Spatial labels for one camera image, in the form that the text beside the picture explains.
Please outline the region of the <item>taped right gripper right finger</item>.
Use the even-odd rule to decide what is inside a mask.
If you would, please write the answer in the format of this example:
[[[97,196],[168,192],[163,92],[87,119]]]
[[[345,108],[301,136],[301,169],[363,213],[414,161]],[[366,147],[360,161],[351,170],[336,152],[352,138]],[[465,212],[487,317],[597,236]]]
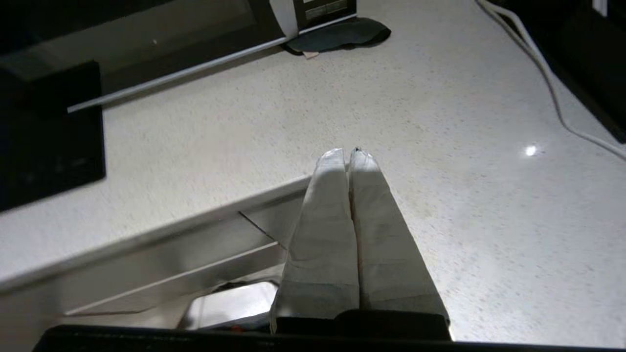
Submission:
[[[447,308],[376,159],[354,149],[348,173],[360,306],[431,314],[448,327]]]

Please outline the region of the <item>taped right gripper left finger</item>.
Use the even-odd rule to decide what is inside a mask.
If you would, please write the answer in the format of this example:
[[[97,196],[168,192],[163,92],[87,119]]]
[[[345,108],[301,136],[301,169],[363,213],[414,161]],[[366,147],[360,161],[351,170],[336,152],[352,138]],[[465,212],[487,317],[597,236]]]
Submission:
[[[270,310],[273,333],[333,322],[359,307],[357,239],[343,149],[319,158],[291,235]]]

